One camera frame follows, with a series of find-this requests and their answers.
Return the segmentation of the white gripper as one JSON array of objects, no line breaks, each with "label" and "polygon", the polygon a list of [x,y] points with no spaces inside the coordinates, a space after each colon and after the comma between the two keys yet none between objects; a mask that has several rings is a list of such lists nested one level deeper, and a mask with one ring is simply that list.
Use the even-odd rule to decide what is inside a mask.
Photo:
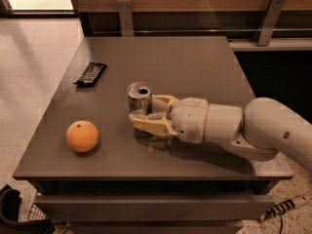
[{"label": "white gripper", "polygon": [[190,143],[201,143],[207,121],[209,104],[205,99],[188,97],[182,100],[169,95],[154,95],[148,115],[131,113],[132,125],[157,137],[177,137]]}]

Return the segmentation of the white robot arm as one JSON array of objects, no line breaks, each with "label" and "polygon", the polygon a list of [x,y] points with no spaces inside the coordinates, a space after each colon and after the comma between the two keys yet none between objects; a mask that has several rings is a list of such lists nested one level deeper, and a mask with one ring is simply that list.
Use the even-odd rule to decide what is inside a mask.
[{"label": "white robot arm", "polygon": [[283,153],[312,172],[312,124],[277,100],[258,97],[241,108],[203,98],[154,96],[152,105],[148,114],[129,115],[133,127],[157,137],[213,142],[256,161]]}]

